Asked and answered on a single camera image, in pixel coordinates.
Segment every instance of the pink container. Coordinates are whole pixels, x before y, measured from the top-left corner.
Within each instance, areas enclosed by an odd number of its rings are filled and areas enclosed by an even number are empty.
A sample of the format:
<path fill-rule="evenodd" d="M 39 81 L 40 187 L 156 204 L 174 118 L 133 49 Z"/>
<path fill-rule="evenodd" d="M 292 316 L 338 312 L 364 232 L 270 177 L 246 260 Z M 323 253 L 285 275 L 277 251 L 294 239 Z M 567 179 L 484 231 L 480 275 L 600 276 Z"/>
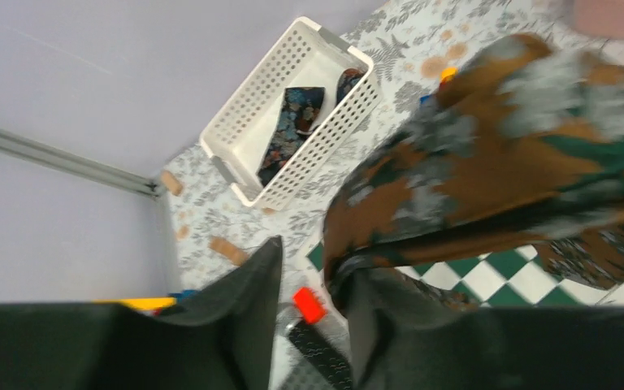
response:
<path fill-rule="evenodd" d="M 624 0 L 575 0 L 574 22 L 581 33 L 624 39 Z"/>

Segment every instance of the checkered board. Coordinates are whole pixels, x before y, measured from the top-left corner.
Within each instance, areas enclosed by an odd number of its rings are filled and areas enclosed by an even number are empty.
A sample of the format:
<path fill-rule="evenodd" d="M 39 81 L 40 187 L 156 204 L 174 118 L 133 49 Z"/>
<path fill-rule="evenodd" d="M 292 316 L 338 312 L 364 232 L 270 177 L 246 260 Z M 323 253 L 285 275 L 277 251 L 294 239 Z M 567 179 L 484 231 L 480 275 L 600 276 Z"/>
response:
<path fill-rule="evenodd" d="M 322 244 L 316 240 L 310 246 L 307 258 L 321 271 Z M 595 305 L 609 293 L 551 276 L 532 246 L 398 269 L 434 287 L 466 293 L 482 306 Z"/>

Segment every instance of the floral tablecloth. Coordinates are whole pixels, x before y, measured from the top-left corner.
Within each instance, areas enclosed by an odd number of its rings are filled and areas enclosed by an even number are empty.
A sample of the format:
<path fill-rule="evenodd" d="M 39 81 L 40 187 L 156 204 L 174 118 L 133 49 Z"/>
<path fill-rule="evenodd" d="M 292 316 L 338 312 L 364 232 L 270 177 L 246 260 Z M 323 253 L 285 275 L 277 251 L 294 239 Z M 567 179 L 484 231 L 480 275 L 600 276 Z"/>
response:
<path fill-rule="evenodd" d="M 383 101 L 286 210 L 266 215 L 244 207 L 199 145 L 168 163 L 166 169 L 185 186 L 180 197 L 171 198 L 183 285 L 203 288 L 233 269 L 209 250 L 211 236 L 252 249 L 269 236 L 281 235 L 287 259 L 281 297 L 289 300 L 297 288 L 316 278 L 316 271 L 302 260 L 306 253 L 301 246 L 319 228 L 328 202 L 349 171 L 397 128 L 417 106 L 419 96 L 438 85 L 445 67 L 460 67 L 499 37 L 537 33 L 562 49 L 587 47 L 624 64 L 624 41 L 585 37 L 567 27 L 569 6 L 563 0 L 392 0 L 380 7 L 342 37 L 374 59 Z M 277 340 L 275 345 L 273 387 L 281 385 L 290 370 L 309 374 L 309 367 L 296 366 L 299 356 L 289 344 Z M 317 380 L 309 383 L 311 387 L 304 388 L 325 388 Z"/>

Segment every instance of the brown cloth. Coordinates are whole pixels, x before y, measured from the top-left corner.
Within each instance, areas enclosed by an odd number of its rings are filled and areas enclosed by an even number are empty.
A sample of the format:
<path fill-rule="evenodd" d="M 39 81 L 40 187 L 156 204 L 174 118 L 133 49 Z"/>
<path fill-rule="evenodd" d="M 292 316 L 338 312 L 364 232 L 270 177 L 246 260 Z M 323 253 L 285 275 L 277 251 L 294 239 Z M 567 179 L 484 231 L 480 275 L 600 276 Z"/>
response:
<path fill-rule="evenodd" d="M 340 286 L 359 268 L 528 244 L 548 272 L 621 283 L 624 68 L 532 35 L 500 39 L 350 174 L 323 237 L 340 309 Z"/>

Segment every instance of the basket handle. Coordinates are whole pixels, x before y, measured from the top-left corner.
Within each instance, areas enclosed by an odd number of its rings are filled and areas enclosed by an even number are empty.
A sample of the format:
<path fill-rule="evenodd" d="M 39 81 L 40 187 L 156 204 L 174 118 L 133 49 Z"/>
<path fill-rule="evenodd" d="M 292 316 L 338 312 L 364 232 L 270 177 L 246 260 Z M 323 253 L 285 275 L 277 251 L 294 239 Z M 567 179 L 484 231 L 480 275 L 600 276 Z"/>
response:
<path fill-rule="evenodd" d="M 319 36 L 327 43 L 339 48 L 340 51 L 348 51 L 350 44 L 346 42 L 343 38 L 329 31 L 328 28 L 322 27 L 319 29 L 318 32 L 319 32 Z"/>
<path fill-rule="evenodd" d="M 223 160 L 219 156 L 211 156 L 211 163 L 214 164 L 216 170 L 219 171 L 229 185 L 237 183 L 236 177 L 231 173 L 228 167 L 226 167 L 226 164 L 223 163 Z"/>

